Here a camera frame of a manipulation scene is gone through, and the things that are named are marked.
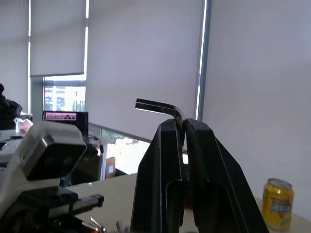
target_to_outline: roller blind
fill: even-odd
[[[311,1],[224,0],[212,7],[206,122],[257,197],[289,181],[311,220]]]
[[[27,112],[28,1],[0,1],[0,83]]]
[[[89,121],[152,139],[169,117],[136,110],[136,98],[194,117],[202,12],[201,0],[91,0]]]
[[[84,73],[85,2],[31,1],[31,76]]]

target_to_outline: monitor screen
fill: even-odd
[[[88,136],[88,112],[44,111],[43,120],[75,125],[82,136]]]

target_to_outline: desk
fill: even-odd
[[[21,133],[16,133],[15,130],[0,130],[0,141],[10,139],[11,136],[21,136]],[[16,148],[19,146],[22,139],[10,140],[7,146],[0,150],[0,163],[8,163]]]
[[[130,226],[132,217],[132,208],[135,192],[136,174],[126,175],[98,181],[89,185],[87,183],[69,188],[78,193],[80,197],[86,197],[93,194],[104,196],[102,208],[95,208],[91,212],[79,215],[79,218],[93,216],[101,222],[109,232],[117,232],[116,222],[121,221],[123,227]],[[261,208],[261,200],[255,198]],[[293,215],[291,229],[287,233],[310,233],[311,222]],[[191,210],[186,210],[181,233],[198,232],[193,219]]]

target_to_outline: yellow can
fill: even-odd
[[[292,220],[294,191],[292,185],[280,179],[271,178],[264,186],[262,217],[268,228],[287,231]]]

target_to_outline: wall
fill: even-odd
[[[203,121],[255,196],[289,181],[311,220],[311,1],[214,0]]]

